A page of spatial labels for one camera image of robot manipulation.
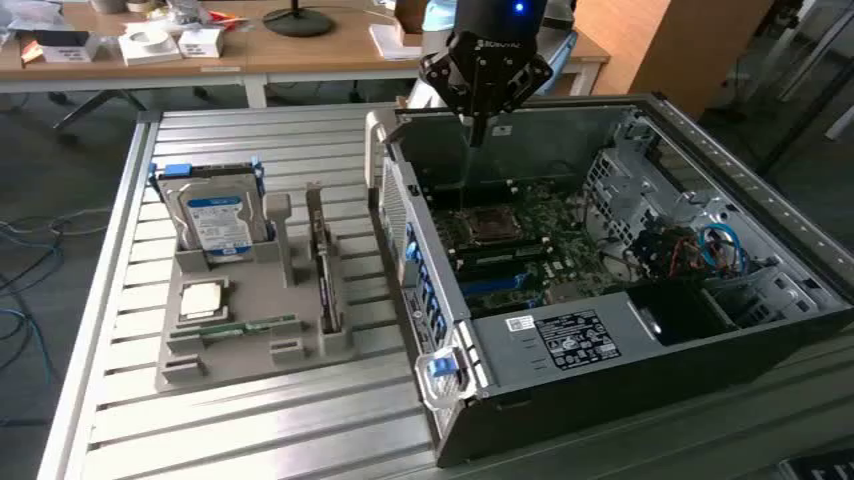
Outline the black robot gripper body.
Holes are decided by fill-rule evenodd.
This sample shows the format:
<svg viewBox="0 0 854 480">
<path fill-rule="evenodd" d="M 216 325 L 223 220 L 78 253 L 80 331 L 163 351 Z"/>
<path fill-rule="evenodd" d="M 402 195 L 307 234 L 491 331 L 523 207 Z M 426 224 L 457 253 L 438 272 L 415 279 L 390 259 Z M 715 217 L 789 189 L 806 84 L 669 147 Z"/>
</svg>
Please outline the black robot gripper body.
<svg viewBox="0 0 854 480">
<path fill-rule="evenodd" d="M 477 104 L 481 111 L 481 70 L 505 55 L 529 59 L 538 53 L 543 1 L 459 1 L 449 50 L 459 63 L 475 71 Z"/>
</svg>

